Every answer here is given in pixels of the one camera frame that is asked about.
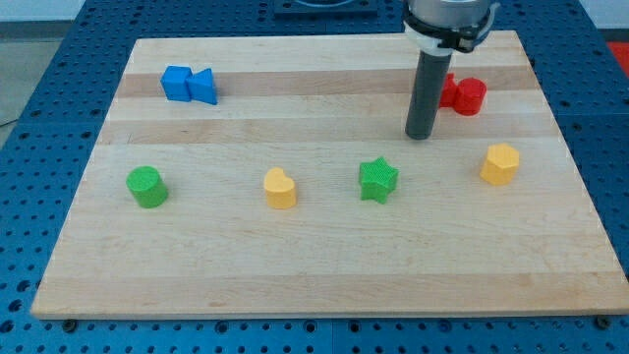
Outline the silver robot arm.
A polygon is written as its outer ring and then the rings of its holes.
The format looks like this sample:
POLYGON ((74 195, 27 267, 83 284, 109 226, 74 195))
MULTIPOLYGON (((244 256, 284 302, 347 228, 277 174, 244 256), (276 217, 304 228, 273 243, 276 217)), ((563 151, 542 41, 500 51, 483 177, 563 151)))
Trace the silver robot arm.
POLYGON ((491 0, 404 2, 405 33, 420 51, 405 124, 409 138, 430 137, 453 53, 470 53, 486 39, 499 7, 491 0))

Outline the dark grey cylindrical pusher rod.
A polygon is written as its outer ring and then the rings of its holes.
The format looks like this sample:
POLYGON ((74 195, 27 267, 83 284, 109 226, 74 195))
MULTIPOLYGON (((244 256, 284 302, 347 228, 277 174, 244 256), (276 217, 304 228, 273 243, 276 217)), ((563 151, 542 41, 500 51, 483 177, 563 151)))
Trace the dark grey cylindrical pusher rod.
POLYGON ((425 140, 431 135, 451 56, 424 52, 419 56, 405 125, 411 139, 425 140))

